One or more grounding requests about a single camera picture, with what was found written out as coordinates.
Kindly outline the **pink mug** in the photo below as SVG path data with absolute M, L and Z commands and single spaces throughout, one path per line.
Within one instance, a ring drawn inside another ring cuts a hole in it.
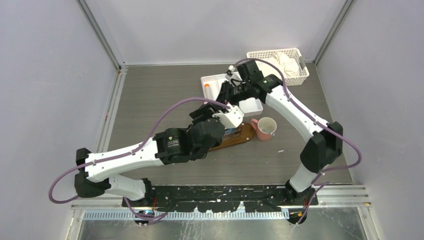
M 251 119 L 250 124 L 256 132 L 256 136 L 261 141 L 268 141 L 274 135 L 277 130 L 277 123 L 270 117 L 263 117 L 261 119 Z

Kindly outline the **orange cap toothpaste tube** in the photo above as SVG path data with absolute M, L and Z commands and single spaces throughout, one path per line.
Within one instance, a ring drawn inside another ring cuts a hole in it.
M 207 83 L 204 85 L 204 95 L 205 98 L 212 100 L 213 99 L 213 92 L 211 89 L 211 86 Z

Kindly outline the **oval wooden tray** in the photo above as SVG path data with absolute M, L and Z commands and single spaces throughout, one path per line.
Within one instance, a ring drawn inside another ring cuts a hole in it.
M 210 148 L 210 151 L 231 147 L 251 141 L 256 136 L 256 131 L 250 123 L 242 122 L 238 128 L 241 128 L 241 133 L 238 137 L 222 141 L 222 143 L 216 147 Z

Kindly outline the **clear glass holder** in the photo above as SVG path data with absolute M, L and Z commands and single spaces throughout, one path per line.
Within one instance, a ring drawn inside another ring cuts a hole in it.
M 241 130 L 242 129 L 240 127 L 226 129 L 222 137 L 222 140 L 227 141 L 229 139 L 238 137 L 241 134 Z

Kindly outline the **white plastic tray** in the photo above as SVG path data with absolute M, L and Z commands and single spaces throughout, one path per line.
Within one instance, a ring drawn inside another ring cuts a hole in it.
M 205 97 L 204 85 L 209 84 L 213 94 L 213 100 L 237 105 L 245 117 L 259 116 L 263 113 L 262 102 L 259 99 L 259 89 L 248 82 L 237 85 L 231 84 L 224 74 L 202 76 L 200 78 Z

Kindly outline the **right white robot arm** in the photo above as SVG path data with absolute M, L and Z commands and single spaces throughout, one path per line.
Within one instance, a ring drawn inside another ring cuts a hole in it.
M 300 153 L 301 164 L 286 182 L 284 196 L 291 205 L 299 205 L 307 191 L 343 152 L 343 127 L 317 116 L 289 91 L 281 70 L 277 75 L 264 75 L 257 58 L 245 58 L 229 66 L 217 101 L 234 107 L 255 98 L 282 115 L 305 140 Z

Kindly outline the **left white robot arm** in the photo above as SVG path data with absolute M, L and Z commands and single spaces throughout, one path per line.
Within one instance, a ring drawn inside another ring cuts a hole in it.
M 232 105 L 209 118 L 202 116 L 201 121 L 186 128 L 168 128 L 132 146 L 101 153 L 80 148 L 76 151 L 79 167 L 74 177 L 76 193 L 80 198 L 108 193 L 148 207 L 154 199 L 151 182 L 147 178 L 134 180 L 121 173 L 204 159 L 211 148 L 221 145 L 225 131 L 238 127 L 243 118 L 242 110 Z

